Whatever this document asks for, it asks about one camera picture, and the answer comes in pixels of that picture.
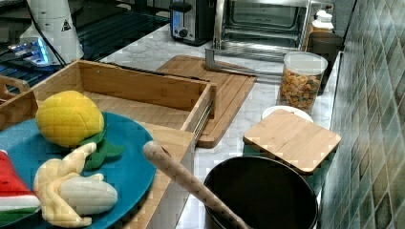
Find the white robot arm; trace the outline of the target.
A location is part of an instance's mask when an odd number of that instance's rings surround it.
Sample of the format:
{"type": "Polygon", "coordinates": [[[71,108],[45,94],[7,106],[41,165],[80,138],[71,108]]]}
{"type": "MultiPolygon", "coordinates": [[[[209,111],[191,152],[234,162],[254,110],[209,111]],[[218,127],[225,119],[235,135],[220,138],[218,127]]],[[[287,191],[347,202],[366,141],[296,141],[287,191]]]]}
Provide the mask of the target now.
{"type": "Polygon", "coordinates": [[[28,61],[38,67],[64,65],[84,52],[73,25],[68,0],[26,0],[32,24],[20,35],[32,46],[28,61]]]}

